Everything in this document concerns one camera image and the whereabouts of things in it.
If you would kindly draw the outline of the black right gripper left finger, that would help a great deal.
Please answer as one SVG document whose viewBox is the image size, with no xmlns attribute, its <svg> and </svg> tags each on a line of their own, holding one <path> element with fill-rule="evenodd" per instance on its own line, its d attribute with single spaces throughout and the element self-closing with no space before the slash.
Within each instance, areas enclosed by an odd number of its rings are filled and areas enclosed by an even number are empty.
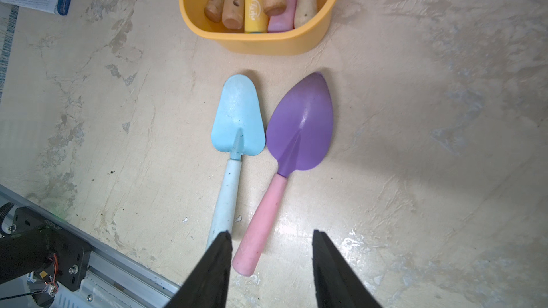
<svg viewBox="0 0 548 308">
<path fill-rule="evenodd" d="M 231 273 L 232 238 L 224 231 L 215 238 L 169 307 L 225 307 Z"/>
</svg>

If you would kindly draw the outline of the purple pointed shovel pink handle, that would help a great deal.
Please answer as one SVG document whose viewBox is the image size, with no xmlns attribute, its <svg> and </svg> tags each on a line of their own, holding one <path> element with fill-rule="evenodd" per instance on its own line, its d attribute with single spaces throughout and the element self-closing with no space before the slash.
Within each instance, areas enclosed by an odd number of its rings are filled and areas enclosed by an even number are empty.
<svg viewBox="0 0 548 308">
<path fill-rule="evenodd" d="M 297 0 L 286 0 L 285 11 L 270 18 L 268 33 L 285 32 L 294 29 L 294 18 Z"/>
</svg>

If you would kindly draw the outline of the yellow square shovel yellow handle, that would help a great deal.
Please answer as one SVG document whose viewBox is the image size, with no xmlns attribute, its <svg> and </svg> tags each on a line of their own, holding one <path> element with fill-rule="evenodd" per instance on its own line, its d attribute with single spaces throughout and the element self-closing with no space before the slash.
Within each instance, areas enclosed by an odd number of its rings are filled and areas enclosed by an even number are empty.
<svg viewBox="0 0 548 308">
<path fill-rule="evenodd" d="M 266 33 L 268 30 L 268 22 L 269 18 L 263 11 L 262 0 L 245 0 L 245 33 Z"/>
</svg>

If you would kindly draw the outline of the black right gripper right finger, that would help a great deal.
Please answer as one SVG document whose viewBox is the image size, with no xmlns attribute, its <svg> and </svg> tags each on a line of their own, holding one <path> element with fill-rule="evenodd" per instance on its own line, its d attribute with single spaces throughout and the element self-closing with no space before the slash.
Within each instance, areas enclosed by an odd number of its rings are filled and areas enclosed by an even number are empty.
<svg viewBox="0 0 548 308">
<path fill-rule="evenodd" d="M 313 232 L 313 276 L 319 307 L 376 307 L 369 293 L 325 232 Z"/>
</svg>

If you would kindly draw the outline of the light blue shovel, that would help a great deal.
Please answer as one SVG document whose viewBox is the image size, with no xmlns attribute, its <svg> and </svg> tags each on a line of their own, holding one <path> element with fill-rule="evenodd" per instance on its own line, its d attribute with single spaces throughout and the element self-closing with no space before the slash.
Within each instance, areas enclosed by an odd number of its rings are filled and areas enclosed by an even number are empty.
<svg viewBox="0 0 548 308">
<path fill-rule="evenodd" d="M 208 234 L 210 246 L 221 232 L 231 232 L 241 177 L 242 157 L 265 148 L 265 129 L 254 83 L 236 74 L 224 84 L 213 123 L 211 141 L 217 151 L 228 153 L 223 182 Z"/>
</svg>

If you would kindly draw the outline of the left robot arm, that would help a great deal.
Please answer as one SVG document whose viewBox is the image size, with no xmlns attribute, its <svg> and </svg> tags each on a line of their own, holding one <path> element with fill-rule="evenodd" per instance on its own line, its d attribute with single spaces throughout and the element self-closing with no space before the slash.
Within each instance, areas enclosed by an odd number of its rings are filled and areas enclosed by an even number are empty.
<svg viewBox="0 0 548 308">
<path fill-rule="evenodd" d="M 33 229 L 1 238 L 1 284 L 41 268 L 48 260 L 51 233 Z"/>
</svg>

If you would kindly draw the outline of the yellow scoop shovel wooden handle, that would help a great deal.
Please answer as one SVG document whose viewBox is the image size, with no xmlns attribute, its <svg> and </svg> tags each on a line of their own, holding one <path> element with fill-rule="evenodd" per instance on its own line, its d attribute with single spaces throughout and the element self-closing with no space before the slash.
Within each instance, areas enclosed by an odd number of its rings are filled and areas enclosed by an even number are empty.
<svg viewBox="0 0 548 308">
<path fill-rule="evenodd" d="M 204 8 L 204 14 L 213 23 L 221 22 L 224 1 L 225 0 L 208 0 Z"/>
</svg>

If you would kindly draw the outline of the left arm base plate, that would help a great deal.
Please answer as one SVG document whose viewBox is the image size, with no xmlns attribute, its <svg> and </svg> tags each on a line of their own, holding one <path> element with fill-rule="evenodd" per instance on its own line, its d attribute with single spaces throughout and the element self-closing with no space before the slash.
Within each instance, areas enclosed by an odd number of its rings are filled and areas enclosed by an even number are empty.
<svg viewBox="0 0 548 308">
<path fill-rule="evenodd" d="M 47 273 L 47 278 L 61 283 L 72 292 L 77 291 L 85 278 L 91 245 L 67 229 L 38 215 L 29 208 L 18 208 L 14 212 L 15 231 L 9 237 L 33 229 L 47 229 L 51 233 L 51 249 L 47 262 L 33 272 Z"/>
</svg>

